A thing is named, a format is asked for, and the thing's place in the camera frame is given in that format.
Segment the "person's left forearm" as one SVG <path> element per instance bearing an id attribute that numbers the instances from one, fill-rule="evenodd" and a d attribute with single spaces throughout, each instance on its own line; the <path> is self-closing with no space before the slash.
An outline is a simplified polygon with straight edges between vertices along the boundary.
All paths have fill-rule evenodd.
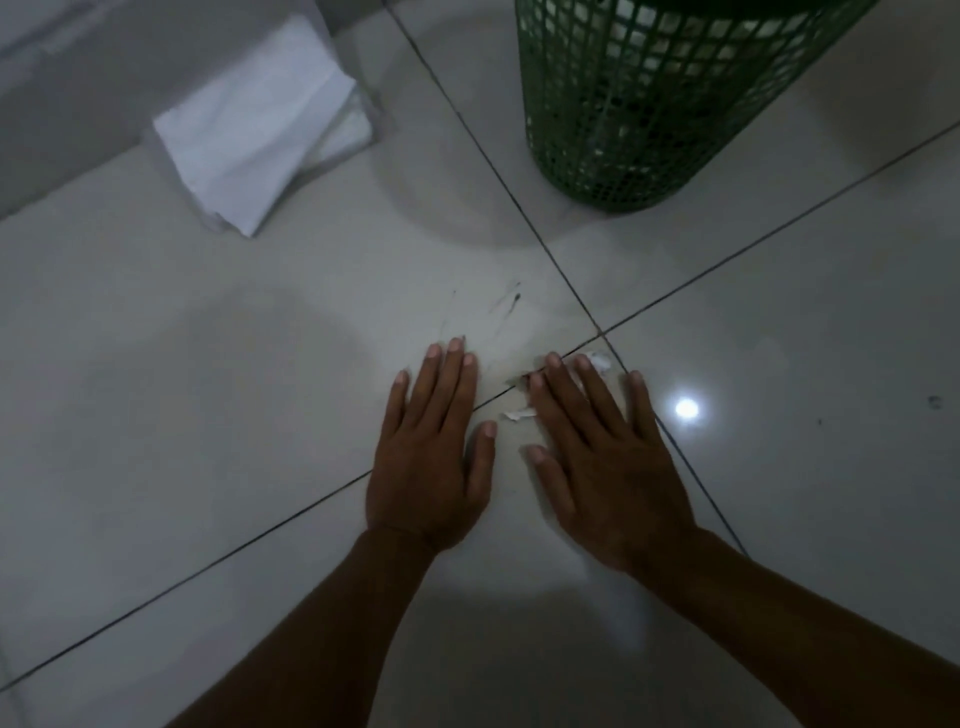
<path id="1" fill-rule="evenodd" d="M 328 577 L 166 728 L 366 728 L 393 638 L 438 554 L 367 528 Z"/>

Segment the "person's left hand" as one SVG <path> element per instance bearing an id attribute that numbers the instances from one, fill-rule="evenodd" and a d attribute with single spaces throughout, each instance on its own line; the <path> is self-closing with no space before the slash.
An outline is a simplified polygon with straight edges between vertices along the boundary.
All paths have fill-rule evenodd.
<path id="1" fill-rule="evenodd" d="M 486 508 L 474 511 L 466 495 L 471 439 L 480 424 L 471 427 L 478 358 L 465 344 L 459 385 L 446 418 L 439 431 L 424 431 L 421 418 L 433 373 L 431 363 L 425 363 L 430 346 L 415 376 L 409 371 L 399 428 L 389 439 L 381 438 L 380 428 L 366 491 L 366 522 L 369 530 L 401 533 L 438 554 L 459 544 Z"/>

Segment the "person's right hand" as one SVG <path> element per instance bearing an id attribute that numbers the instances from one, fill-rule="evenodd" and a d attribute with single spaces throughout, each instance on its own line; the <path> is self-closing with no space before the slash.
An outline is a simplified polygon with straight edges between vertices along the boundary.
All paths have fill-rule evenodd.
<path id="1" fill-rule="evenodd" d="M 545 427 L 545 370 L 534 371 L 527 388 L 544 445 L 567 475 L 577 508 L 562 530 L 604 566 L 651 584 L 669 568 L 678 548 L 698 533 L 688 493 L 673 458 L 647 448 L 621 411 L 605 380 L 589 360 L 578 358 L 574 383 L 588 397 L 610 439 L 577 450 L 561 450 Z"/>

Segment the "white torn paper scrap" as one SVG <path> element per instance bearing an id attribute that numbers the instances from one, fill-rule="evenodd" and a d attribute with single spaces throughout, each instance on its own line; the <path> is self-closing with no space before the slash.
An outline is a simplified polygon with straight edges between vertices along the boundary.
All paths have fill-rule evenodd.
<path id="1" fill-rule="evenodd" d="M 571 372 L 575 372 L 578 358 L 588 360 L 590 366 L 602 379 L 605 378 L 614 367 L 614 361 L 611 355 L 605 350 L 601 349 L 587 349 L 574 352 L 566 358 L 563 358 L 564 366 Z M 535 363 L 533 369 L 521 370 L 509 376 L 505 380 L 505 385 L 508 387 L 519 387 L 521 389 L 526 388 L 529 384 L 531 375 L 535 371 L 546 369 L 546 364 L 544 363 L 546 359 L 538 361 L 539 363 Z"/>

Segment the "person's right forearm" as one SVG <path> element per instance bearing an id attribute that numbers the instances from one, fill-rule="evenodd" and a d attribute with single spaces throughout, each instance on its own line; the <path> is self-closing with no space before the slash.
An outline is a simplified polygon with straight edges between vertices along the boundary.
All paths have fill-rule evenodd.
<path id="1" fill-rule="evenodd" d="M 637 580 L 805 728 L 960 728 L 960 665 L 696 528 L 643 551 Z"/>

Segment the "green mesh waste basket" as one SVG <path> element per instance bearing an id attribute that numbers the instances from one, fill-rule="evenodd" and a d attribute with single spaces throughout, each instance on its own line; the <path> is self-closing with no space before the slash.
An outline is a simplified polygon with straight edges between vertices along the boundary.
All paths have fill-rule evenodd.
<path id="1" fill-rule="evenodd" d="M 527 147 L 608 213 L 683 188 L 879 0 L 513 0 Z"/>

